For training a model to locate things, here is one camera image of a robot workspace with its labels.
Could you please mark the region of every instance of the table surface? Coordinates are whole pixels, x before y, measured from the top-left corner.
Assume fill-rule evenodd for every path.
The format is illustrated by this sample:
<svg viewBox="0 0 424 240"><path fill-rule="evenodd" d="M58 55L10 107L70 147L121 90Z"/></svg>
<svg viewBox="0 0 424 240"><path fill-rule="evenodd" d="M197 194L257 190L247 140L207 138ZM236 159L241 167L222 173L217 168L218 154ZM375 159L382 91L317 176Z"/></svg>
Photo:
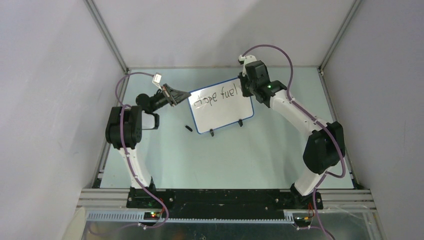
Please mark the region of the table surface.
<svg viewBox="0 0 424 240"><path fill-rule="evenodd" d="M240 68L143 69L161 73L161 84L192 91L236 77ZM288 83L290 69L269 67L271 80ZM123 102L136 104L141 93L152 95L157 87L152 78L130 77ZM323 87L314 67L295 67L291 93L324 120L332 122ZM187 102L159 109L158 130L145 130L137 145L157 188L163 189L288 189L304 168L303 152L307 139L279 113L253 99L254 116L243 127L232 124L215 131L215 136L190 132L195 129ZM341 173L341 163L332 168ZM111 148L101 188L129 188L130 176L118 151ZM342 179L327 177L320 189L352 189L350 175Z"/></svg>

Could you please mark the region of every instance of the whiteboard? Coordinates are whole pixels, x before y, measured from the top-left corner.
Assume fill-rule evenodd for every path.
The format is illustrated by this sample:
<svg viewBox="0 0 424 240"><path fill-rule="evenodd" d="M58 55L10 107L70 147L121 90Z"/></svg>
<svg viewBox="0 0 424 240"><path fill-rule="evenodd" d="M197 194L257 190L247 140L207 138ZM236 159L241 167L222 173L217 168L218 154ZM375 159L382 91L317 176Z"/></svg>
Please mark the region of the whiteboard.
<svg viewBox="0 0 424 240"><path fill-rule="evenodd" d="M252 99L244 97L240 80L232 78L191 91L188 98L199 134L253 117Z"/></svg>

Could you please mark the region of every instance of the purple cable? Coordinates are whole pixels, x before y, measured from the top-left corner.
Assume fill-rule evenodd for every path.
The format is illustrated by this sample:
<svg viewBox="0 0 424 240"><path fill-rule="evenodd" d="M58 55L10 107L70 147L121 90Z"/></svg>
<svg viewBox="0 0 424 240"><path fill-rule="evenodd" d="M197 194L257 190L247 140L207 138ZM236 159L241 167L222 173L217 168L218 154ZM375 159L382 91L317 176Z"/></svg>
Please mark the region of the purple cable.
<svg viewBox="0 0 424 240"><path fill-rule="evenodd" d="M119 121L119 129L120 129L120 141L121 141L121 144L122 144L122 147L123 147L123 150L124 150L124 152L125 152L125 156L126 156L126 162L128 163L128 167L129 167L129 170L131 171L131 174L132 174L132 176L134 177L134 179L135 179L135 181L138 183L138 185L140 185L140 187L148 194L148 195L150 195L150 197L152 197L154 200L156 200L156 201L158 201L161 205L162 205L162 207L163 207L163 209L165 209L165 212L166 212L166 217L165 217L165 220L163 221L163 222L160 222L160 223L157 223L157 224L155 224L155 225L153 225L153 226L147 226L147 225L144 225L143 227L144 228L146 228L146 229L155 229L155 228L158 228L158 227L160 227L160 226L162 226L163 224L165 224L166 223L166 221L168 221L168 218L169 218L169 216L170 216L170 212L168 211L168 208L167 208L167 206L165 205L165 203L163 203L158 197L156 197L155 195L153 195L153 193L151 193L149 190L147 190L147 188L142 184L142 182L139 180L139 178L137 177L137 175L136 175L136 173L134 172L134 169L133 169L133 167L131 166L131 162L130 162L130 154L128 153L128 151L127 151L127 147L125 146L125 141L124 141L124 111L125 111L125 108L129 108L129 107L131 107L130 105L128 105L128 104L125 104L124 106L122 106L122 110L120 111L120 121Z"/></svg>
<svg viewBox="0 0 424 240"><path fill-rule="evenodd" d="M121 84L121 82L125 79L125 78L127 78L127 77L129 77L129 76L131 76L131 75L135 75L135 74L143 74L143 75L147 75L147 76L150 76L150 77L153 77L153 75L152 74L149 74L149 73L145 73L145 72L133 72L133 73L129 73L129 74L126 74L125 76L123 76L119 81L118 81L118 83L116 84L116 88L115 88L115 96L116 96L116 99L118 100L118 102L121 104L121 106L122 106L122 109L121 109L121 112L120 112L120 121L119 121L119 134L120 134L120 141L121 141L121 144L122 144L122 147L123 147L123 150L124 150L124 152L125 152L125 156L126 156L126 162L128 163L128 167L129 167L129 170L131 171L131 174L132 174L132 176L134 177L134 179L135 179L135 181L138 183L138 185L140 185L141 186L141 188L148 194L148 195L150 195L153 199L155 199L156 201L158 201L161 205L162 205L162 207L163 207L163 209L165 210L165 212L166 212L166 217L165 217L165 219L164 219L164 221L163 222L160 222L160 223L156 223L155 225L153 225L153 226L147 226L147 225L144 225L144 224L142 224L142 223L140 223L140 222L138 222L138 223L129 223L129 224L126 224L126 225L123 225L123 226L121 226L121 227L119 227L119 228L117 228L117 229L115 229L115 230L112 230L112 231L109 231L109 232L105 232L105 233L97 233L97 232L93 232L92 230L91 230L91 225L88 227L88 232L89 233L91 233L92 235L95 235L95 236L107 236L107 235L110 235L110 234L114 234L114 233L117 233L117 232L119 232L120 230L122 230L122 229L125 229L125 228L128 228L128 227L132 227L132 226L141 226L141 227L143 227L143 228L145 228L145 229L155 229L155 228L159 228L160 226L162 226L163 224L165 224L167 221L168 221L168 219L169 219L169 216L170 216L170 212L168 211L168 208L167 208L167 206L158 198L158 197L156 197L155 195L153 195L153 193L151 193L149 190L147 190L147 188L141 183L141 181L138 179L138 177L136 177L136 173L134 172L134 169L133 169L133 166L131 166L131 162L130 162L130 158L129 158L129 153L128 153L128 151L127 151L127 147L125 146L125 141L124 141L124 111L125 111L125 108L129 108L129 107L131 107L130 105L128 105L128 104L123 104L122 103L122 101L119 99L119 96L118 96L118 86Z"/></svg>
<svg viewBox="0 0 424 240"><path fill-rule="evenodd" d="M116 84L116 87L115 87L115 97L116 97L116 99L118 100L118 102L119 102L119 104L121 105L121 106L123 106L124 104L122 103L122 101L119 99L119 96L118 96L118 87L119 87L119 85L121 84L121 82L124 80L124 79L126 79L127 77L129 77L129 76L131 76L131 75L135 75L135 74L143 74L143 75L147 75L147 76L150 76L150 77L154 77L154 75L153 74L150 74L150 73L146 73L146 72L132 72L132 73L129 73L129 74L127 74L127 75L125 75L125 76L123 76L119 81L118 81L118 83Z"/></svg>
<svg viewBox="0 0 424 240"><path fill-rule="evenodd" d="M324 232L324 234L326 234L326 236L329 237L329 235L327 235L327 230L324 228L323 223L321 222L320 216L318 214L318 210L317 210L317 204L315 202L315 194L317 192L317 188L320 186L320 184L324 181L324 179L326 178L326 175L331 175L333 177L336 177L338 179L344 178L346 175L346 166L345 166L345 160L343 158L343 154L342 151L340 150L339 145L337 144L336 139L334 138L334 136L331 134L331 132L324 126L324 124L322 124L320 121L318 121L311 113L309 113L305 108L303 108L300 104L298 104L295 100L293 100L292 96L290 95L290 88L292 86L292 81L293 81L293 63L292 60L290 59L289 55L282 50L281 48L274 46L274 45L270 45L270 44L259 44L256 46L253 46L251 48L249 48L246 52L244 52L241 56L244 57L247 53L249 53L250 51L257 49L257 48L261 48L261 47L267 47L267 48L273 48L276 49L278 51L280 51L282 54L284 54L284 56L287 58L288 60L288 64L290 65L290 79L288 80L288 85L287 85L287 91L286 91L286 95L287 95L287 99L293 104L295 105L300 111L302 111L305 115L307 115L312 121L314 121L320 128L322 128L325 133L327 133L327 135L330 137L331 142L334 144L335 149L337 151L338 157L340 159L341 162L341 174L337 175L334 174L330 171L326 171L324 173L324 175L322 176L322 178L319 180L319 182L315 185L315 187L313 188L313 192L312 192L312 198L313 198L313 207L315 209L315 213L316 213L316 218L318 219L318 223L319 226L321 227L322 232Z"/></svg>

